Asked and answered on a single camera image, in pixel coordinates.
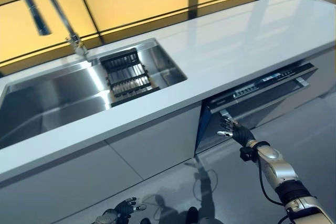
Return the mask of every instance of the stainless steel sink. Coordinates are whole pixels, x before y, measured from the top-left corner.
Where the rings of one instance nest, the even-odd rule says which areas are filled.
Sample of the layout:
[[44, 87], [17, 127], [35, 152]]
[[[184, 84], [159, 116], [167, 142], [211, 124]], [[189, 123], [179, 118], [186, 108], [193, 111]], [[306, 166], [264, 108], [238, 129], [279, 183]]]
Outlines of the stainless steel sink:
[[184, 80], [163, 48], [149, 39], [94, 63], [9, 84], [0, 100], [0, 148]]

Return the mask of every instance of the white cabinet door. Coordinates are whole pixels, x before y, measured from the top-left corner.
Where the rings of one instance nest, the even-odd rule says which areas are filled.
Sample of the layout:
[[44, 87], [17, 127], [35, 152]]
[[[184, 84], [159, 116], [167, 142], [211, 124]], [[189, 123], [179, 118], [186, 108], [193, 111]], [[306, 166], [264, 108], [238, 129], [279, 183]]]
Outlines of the white cabinet door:
[[0, 223], [52, 223], [141, 181], [105, 142], [34, 173], [0, 184]]
[[145, 179], [194, 156], [200, 111], [193, 104], [107, 142]]
[[309, 57], [303, 63], [312, 63], [318, 70], [307, 79], [310, 87], [304, 89], [281, 102], [258, 125], [286, 114], [296, 107], [331, 90], [336, 83], [335, 49], [332, 47], [317, 55]]

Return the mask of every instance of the dish rack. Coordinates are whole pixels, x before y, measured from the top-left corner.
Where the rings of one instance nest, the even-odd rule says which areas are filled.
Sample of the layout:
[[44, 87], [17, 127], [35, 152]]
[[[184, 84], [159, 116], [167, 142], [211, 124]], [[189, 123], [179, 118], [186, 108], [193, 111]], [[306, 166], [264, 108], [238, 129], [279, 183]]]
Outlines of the dish rack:
[[100, 62], [107, 72], [108, 85], [112, 91], [112, 106], [160, 89], [151, 81], [135, 48], [102, 57]]

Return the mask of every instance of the cable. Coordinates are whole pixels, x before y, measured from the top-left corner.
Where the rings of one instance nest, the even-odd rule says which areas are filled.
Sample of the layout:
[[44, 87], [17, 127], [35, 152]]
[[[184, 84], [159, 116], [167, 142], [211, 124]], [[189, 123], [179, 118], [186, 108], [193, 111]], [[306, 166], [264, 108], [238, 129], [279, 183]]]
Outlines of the cable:
[[258, 167], [259, 167], [259, 180], [260, 180], [260, 185], [261, 185], [262, 193], [264, 193], [266, 199], [268, 199], [269, 201], [271, 201], [273, 204], [276, 204], [276, 205], [279, 205], [279, 206], [283, 206], [282, 203], [280, 203], [280, 202], [276, 202], [276, 201], [270, 199], [270, 198], [267, 196], [266, 191], [265, 191], [265, 189], [264, 189], [264, 183], [263, 183], [263, 181], [262, 181], [260, 157], [259, 157], [259, 155], [257, 155], [257, 157], [258, 157]]
[[283, 223], [283, 221], [286, 220], [287, 218], [288, 218], [287, 215], [286, 215], [286, 216], [283, 216], [283, 217], [279, 220], [278, 224]]

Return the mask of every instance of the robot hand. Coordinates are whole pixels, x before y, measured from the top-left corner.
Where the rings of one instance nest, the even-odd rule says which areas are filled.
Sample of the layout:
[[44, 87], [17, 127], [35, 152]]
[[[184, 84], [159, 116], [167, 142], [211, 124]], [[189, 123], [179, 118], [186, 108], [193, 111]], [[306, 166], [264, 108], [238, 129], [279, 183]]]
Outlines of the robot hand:
[[218, 131], [217, 135], [232, 137], [243, 147], [247, 145], [248, 141], [255, 139], [253, 133], [248, 128], [240, 125], [237, 121], [224, 116], [221, 118], [221, 121], [223, 122], [221, 126], [228, 131]]
[[132, 213], [147, 208], [144, 204], [136, 206], [136, 199], [128, 198], [117, 204], [114, 209], [107, 209], [102, 216], [96, 218], [95, 224], [128, 224]]

